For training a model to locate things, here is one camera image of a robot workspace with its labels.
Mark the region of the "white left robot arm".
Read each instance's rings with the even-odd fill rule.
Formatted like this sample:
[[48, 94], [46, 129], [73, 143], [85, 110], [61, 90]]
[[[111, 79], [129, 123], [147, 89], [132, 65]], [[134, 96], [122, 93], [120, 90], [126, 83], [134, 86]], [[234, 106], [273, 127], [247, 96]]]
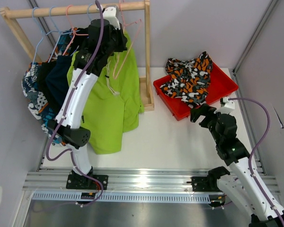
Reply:
[[93, 185], [88, 145], [95, 151], [116, 150], [123, 131], [124, 103], [108, 73], [114, 53], [126, 51], [127, 38], [116, 20], [95, 19], [88, 38], [71, 64], [71, 82], [57, 116], [48, 122], [71, 153], [82, 189]]

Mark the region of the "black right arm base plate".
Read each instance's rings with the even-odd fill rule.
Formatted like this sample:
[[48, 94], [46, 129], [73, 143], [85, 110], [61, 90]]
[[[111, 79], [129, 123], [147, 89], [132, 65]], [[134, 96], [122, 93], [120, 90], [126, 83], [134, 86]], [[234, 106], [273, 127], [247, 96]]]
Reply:
[[194, 192], [222, 192], [217, 186], [217, 179], [209, 176], [192, 176], [187, 184], [192, 186]]

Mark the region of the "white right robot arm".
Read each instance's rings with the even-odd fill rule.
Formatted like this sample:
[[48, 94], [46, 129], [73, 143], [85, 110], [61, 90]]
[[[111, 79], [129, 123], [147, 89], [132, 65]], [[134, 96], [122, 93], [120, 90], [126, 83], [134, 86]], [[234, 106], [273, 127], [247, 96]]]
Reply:
[[204, 119], [200, 126], [211, 133], [218, 156], [226, 166], [211, 169], [207, 187], [220, 190], [251, 218], [251, 227], [284, 227], [284, 208], [258, 174], [252, 163], [252, 155], [237, 137], [237, 121], [223, 108], [216, 109], [203, 104], [191, 109], [190, 121]]

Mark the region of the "orange camouflage shorts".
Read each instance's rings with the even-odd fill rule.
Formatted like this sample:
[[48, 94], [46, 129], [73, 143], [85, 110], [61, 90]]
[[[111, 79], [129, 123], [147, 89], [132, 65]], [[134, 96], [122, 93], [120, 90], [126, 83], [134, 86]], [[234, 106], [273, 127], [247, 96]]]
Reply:
[[160, 90], [170, 98], [179, 98], [190, 108], [197, 108], [206, 103], [212, 70], [213, 61], [206, 51], [186, 61], [169, 58], [165, 72], [170, 80]]

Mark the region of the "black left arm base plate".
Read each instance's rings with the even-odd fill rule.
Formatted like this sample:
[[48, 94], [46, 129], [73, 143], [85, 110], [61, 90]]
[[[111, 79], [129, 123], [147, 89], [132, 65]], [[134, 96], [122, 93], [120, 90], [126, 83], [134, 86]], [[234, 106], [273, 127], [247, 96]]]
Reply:
[[[103, 185], [103, 190], [107, 189], [108, 185], [108, 175], [93, 175], [89, 174], [91, 177], [98, 180]], [[75, 189], [75, 190], [101, 190], [101, 186], [99, 183], [90, 180], [82, 175], [71, 171], [68, 175], [68, 179], [66, 182], [66, 189]]]

